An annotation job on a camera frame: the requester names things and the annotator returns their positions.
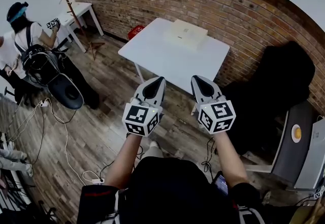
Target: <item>black sleeve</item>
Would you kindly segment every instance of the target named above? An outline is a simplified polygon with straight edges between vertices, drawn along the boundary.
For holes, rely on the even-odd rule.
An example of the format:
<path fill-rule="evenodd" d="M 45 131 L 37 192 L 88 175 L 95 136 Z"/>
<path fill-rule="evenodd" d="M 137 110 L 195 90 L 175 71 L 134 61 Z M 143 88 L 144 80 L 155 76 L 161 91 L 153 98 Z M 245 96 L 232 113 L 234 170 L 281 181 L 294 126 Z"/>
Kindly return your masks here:
<path fill-rule="evenodd" d="M 82 187 L 77 224 L 91 224 L 105 220 L 114 212 L 118 188 L 105 185 Z"/>
<path fill-rule="evenodd" d="M 269 223 L 258 190 L 249 183 L 239 183 L 229 190 L 229 196 L 237 208 L 240 223 Z"/>

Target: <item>white t-shirt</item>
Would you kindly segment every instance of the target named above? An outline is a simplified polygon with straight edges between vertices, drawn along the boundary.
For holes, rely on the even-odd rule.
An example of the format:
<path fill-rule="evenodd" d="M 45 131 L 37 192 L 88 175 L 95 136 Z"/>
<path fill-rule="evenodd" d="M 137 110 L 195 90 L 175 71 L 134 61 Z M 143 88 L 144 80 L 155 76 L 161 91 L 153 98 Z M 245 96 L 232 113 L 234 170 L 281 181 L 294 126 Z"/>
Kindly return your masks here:
<path fill-rule="evenodd" d="M 0 69 L 3 70 L 6 65 L 13 67 L 15 60 L 20 52 L 15 47 L 15 34 L 13 32 L 4 35 L 4 43 L 0 47 Z M 26 73 L 22 68 L 21 60 L 18 61 L 18 67 L 14 70 L 20 79 L 26 77 Z"/>
<path fill-rule="evenodd" d="M 43 29 L 38 23 L 35 22 L 35 23 L 31 24 L 31 26 L 30 26 L 31 46 L 34 44 L 39 44 L 39 45 L 43 46 L 43 43 L 39 40 L 39 37 L 41 36 L 42 31 L 43 31 Z M 24 28 L 23 30 L 21 30 L 19 33 L 16 34 L 15 41 L 23 50 L 28 49 L 26 28 Z"/>

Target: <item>blue headband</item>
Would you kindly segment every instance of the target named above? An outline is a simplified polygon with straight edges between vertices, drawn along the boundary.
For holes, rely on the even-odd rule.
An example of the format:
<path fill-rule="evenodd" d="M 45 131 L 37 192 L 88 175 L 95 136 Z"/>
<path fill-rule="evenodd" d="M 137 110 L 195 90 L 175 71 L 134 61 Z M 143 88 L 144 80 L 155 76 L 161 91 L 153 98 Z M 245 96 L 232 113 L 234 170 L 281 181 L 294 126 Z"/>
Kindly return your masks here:
<path fill-rule="evenodd" d="M 9 21 L 10 23 L 12 23 L 13 21 L 15 21 L 17 18 L 19 18 L 20 16 L 23 15 L 23 13 L 25 13 L 27 7 L 22 7 L 19 12 Z"/>

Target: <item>red crate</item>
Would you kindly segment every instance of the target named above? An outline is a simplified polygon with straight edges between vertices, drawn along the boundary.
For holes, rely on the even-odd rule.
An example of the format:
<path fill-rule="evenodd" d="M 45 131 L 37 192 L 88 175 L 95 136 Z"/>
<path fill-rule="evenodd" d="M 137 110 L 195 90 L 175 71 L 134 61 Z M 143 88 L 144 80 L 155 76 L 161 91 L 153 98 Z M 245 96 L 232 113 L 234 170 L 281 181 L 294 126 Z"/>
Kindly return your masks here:
<path fill-rule="evenodd" d="M 137 25 L 134 27 L 128 34 L 128 39 L 131 40 L 134 36 L 136 36 L 139 32 L 143 30 L 144 26 L 142 25 Z"/>

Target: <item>black cap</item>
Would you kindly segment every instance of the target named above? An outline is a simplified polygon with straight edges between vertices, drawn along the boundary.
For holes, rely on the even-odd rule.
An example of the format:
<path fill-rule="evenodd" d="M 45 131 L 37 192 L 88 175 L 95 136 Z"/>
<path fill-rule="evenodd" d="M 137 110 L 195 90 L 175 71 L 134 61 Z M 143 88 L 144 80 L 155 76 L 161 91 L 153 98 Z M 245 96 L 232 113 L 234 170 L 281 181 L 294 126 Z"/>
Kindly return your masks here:
<path fill-rule="evenodd" d="M 7 13 L 7 21 L 11 21 L 11 19 L 23 8 L 23 7 L 28 7 L 27 2 L 16 2 L 14 3 L 8 10 Z"/>

